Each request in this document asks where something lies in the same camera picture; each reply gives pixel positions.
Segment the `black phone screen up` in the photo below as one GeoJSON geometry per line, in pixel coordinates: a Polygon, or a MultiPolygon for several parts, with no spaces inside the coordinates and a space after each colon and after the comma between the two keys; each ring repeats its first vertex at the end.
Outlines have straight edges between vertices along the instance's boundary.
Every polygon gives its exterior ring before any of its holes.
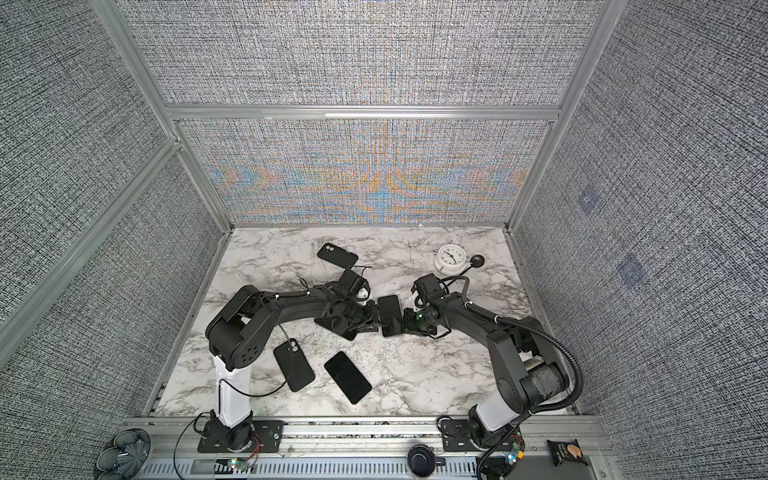
{"type": "Polygon", "coordinates": [[[343,351],[326,361],[324,368],[352,405],[372,390],[370,382],[343,351]]]}
{"type": "Polygon", "coordinates": [[[358,335],[360,323],[349,317],[329,315],[314,319],[314,323],[347,341],[353,341],[358,335]]]}

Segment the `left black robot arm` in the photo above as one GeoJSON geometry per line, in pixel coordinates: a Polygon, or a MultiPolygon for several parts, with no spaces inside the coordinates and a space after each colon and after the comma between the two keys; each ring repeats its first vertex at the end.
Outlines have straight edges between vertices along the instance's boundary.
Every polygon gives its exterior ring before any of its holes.
{"type": "Polygon", "coordinates": [[[242,287],[206,327],[217,382],[215,418],[234,429],[250,418],[251,365],[264,352],[275,327],[319,318],[338,332],[371,326],[379,319],[376,303],[343,296],[329,284],[298,292],[274,293],[242,287]]]}

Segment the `black phone case front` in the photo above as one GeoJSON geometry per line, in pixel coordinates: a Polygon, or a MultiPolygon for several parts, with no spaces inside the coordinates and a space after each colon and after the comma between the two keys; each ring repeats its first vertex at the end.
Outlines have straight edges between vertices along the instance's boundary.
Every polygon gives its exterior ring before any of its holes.
{"type": "Polygon", "coordinates": [[[292,392],[301,391],[316,379],[314,370],[295,338],[289,338],[277,346],[273,353],[292,392]]]}

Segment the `snack packet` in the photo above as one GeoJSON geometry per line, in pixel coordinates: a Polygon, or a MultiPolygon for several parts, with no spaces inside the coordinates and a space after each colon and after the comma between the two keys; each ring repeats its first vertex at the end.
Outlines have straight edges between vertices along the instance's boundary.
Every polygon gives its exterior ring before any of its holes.
{"type": "Polygon", "coordinates": [[[565,463],[576,463],[585,466],[589,465],[589,461],[576,439],[570,441],[548,440],[547,447],[555,467],[559,467],[565,463]]]}

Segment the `small green circuit board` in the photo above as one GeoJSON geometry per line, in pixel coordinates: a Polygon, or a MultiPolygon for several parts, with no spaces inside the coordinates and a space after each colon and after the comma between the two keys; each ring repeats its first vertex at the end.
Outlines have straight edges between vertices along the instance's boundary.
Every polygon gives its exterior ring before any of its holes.
{"type": "Polygon", "coordinates": [[[233,458],[228,462],[228,466],[233,471],[244,472],[251,468],[252,461],[244,458],[233,458]]]}

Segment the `black round-head spoon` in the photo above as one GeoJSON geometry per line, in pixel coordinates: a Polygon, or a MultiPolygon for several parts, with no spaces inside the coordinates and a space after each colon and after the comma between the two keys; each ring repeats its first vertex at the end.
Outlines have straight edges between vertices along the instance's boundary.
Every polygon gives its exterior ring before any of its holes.
{"type": "Polygon", "coordinates": [[[483,267],[486,263],[486,259],[481,254],[475,254],[469,259],[468,266],[461,272],[462,275],[465,275],[467,272],[469,272],[472,269],[479,269],[483,267]]]}

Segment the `black screen purple phone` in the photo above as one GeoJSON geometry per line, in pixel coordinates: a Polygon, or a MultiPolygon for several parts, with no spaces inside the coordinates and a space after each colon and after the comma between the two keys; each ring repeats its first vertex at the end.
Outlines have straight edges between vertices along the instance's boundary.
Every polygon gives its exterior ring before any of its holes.
{"type": "Polygon", "coordinates": [[[382,335],[393,337],[403,333],[403,317],[397,295],[383,296],[377,302],[382,335]]]}

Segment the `black round knob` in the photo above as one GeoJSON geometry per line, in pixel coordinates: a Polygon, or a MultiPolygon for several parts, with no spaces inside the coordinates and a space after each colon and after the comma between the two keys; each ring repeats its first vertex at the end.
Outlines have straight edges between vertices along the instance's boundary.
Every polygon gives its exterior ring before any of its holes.
{"type": "Polygon", "coordinates": [[[438,457],[435,452],[425,444],[412,446],[406,456],[407,467],[411,474],[419,479],[426,479],[433,475],[438,467],[446,465],[446,460],[438,457]]]}

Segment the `black phone case back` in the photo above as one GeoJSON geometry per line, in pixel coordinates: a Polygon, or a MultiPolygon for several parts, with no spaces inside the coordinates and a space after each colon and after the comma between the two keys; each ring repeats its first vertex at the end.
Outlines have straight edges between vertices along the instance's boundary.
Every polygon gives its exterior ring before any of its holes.
{"type": "Polygon", "coordinates": [[[318,251],[317,257],[342,269],[353,268],[359,256],[333,243],[326,242],[318,251]]]}

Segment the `black phone front screen up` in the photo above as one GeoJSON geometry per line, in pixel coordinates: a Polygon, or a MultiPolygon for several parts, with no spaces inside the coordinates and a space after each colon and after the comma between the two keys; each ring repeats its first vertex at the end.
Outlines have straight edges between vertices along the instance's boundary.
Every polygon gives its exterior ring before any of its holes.
{"type": "Polygon", "coordinates": [[[370,382],[343,351],[326,361],[324,368],[352,405],[372,390],[370,382]]]}

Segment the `right green circuit board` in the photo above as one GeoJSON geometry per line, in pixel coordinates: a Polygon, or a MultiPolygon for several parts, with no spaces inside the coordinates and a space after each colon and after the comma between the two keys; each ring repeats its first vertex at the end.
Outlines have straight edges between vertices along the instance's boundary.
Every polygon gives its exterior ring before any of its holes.
{"type": "Polygon", "coordinates": [[[519,443],[513,443],[509,447],[509,451],[505,454],[505,464],[509,466],[516,466],[523,458],[525,454],[525,446],[519,443]]]}

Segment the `black phone case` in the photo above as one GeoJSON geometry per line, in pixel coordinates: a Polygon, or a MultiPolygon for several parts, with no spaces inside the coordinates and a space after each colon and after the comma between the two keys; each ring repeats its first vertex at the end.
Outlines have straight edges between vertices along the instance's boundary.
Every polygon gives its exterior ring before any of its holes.
{"type": "Polygon", "coordinates": [[[314,370],[295,338],[289,338],[277,346],[273,353],[292,392],[301,391],[316,379],[314,370]]]}
{"type": "Polygon", "coordinates": [[[333,243],[326,242],[318,251],[317,257],[342,269],[353,268],[359,256],[333,243]]]}

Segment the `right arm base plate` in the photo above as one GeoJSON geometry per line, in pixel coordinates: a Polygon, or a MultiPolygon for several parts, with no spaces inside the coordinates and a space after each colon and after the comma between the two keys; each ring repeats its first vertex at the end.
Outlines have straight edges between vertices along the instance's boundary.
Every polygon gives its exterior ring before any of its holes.
{"type": "Polygon", "coordinates": [[[473,442],[469,421],[440,417],[436,421],[440,432],[443,450],[448,453],[480,452],[481,449],[473,442]]]}

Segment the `black phone centre screen up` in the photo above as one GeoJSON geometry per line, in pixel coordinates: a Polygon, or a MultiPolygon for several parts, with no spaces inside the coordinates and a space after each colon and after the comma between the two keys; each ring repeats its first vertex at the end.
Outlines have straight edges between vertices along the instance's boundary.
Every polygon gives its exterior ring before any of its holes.
{"type": "Polygon", "coordinates": [[[358,335],[360,323],[349,317],[329,315],[314,319],[314,323],[347,341],[353,341],[358,335]]]}

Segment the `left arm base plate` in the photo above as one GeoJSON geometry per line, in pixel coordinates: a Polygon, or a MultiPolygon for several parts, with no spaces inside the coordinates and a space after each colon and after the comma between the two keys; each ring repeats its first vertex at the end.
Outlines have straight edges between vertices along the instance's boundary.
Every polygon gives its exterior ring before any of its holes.
{"type": "Polygon", "coordinates": [[[254,452],[277,453],[283,438],[285,423],[280,420],[252,421],[249,427],[233,429],[218,420],[208,422],[197,446],[201,454],[240,454],[254,452]]]}

